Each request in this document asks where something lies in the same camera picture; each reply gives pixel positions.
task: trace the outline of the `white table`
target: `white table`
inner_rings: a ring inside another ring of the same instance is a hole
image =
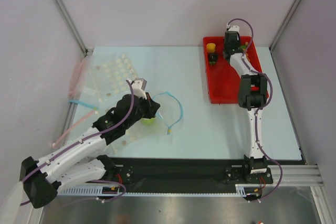
[[[278,160],[301,160],[270,52],[267,47],[257,47],[257,52],[262,70],[270,77],[274,87],[272,103],[264,109],[262,117],[264,150]],[[129,141],[130,135],[126,135],[128,144],[123,146],[123,139],[117,140],[119,142],[114,148],[107,149],[110,156],[243,158],[247,146],[245,143],[248,141],[245,110],[236,104],[218,105],[209,102],[202,47],[97,47],[93,52],[91,74],[88,75],[85,86],[94,90],[99,85],[97,80],[92,81],[95,66],[108,64],[106,61],[109,55],[122,54],[126,54],[131,60],[139,77],[147,80],[146,91],[169,91],[180,100],[184,117],[183,121],[173,128],[171,135],[143,134],[134,142]],[[113,106],[120,98],[121,96],[111,98],[108,104]],[[98,99],[97,94],[88,94],[87,91],[80,96],[80,100],[83,101],[95,100],[97,103]],[[74,122],[89,111],[88,108],[77,106]],[[73,130],[68,141],[78,137],[97,118],[96,115],[92,116]],[[138,124],[142,129],[145,127],[141,123]]]

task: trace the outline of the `wall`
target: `wall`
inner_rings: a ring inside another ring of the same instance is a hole
[[[80,50],[52,0],[0,0],[0,205],[28,156],[50,151]]]
[[[274,52],[303,151],[336,206],[335,0],[303,0]]]
[[[79,33],[94,46],[200,45],[240,17],[269,46],[293,0],[64,0]],[[249,35],[242,25],[242,34]]]

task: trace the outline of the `metal floor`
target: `metal floor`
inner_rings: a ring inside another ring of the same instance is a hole
[[[60,207],[78,199],[58,197],[45,207],[40,224],[321,223],[310,187],[281,187],[261,204],[232,197],[122,197]]]

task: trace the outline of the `green object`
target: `green object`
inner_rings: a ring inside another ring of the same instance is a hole
[[[150,118],[150,119],[142,118],[141,123],[143,125],[151,125],[152,123],[154,123],[154,120],[155,120],[155,118]]]

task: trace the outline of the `robotic arm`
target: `robotic arm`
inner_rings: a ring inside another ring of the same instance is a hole
[[[32,157],[23,160],[20,180],[34,208],[47,205],[59,192],[72,186],[96,179],[111,180],[115,176],[116,166],[108,156],[101,155],[103,150],[125,135],[126,130],[141,118],[154,118],[160,107],[144,91],[144,79],[129,81],[129,85],[134,96],[124,95],[114,108],[98,118],[91,128],[76,139],[75,144],[65,145],[39,160]],[[79,164],[86,157],[94,159]]]
[[[244,156],[244,174],[265,173],[267,160],[257,145],[256,134],[258,134],[259,144],[262,147],[261,116],[262,107],[267,100],[267,79],[265,76],[258,74],[243,50],[239,48],[241,43],[238,26],[230,27],[228,25],[224,40],[223,55],[240,76],[238,104],[241,108],[247,110],[249,143],[247,153]]]

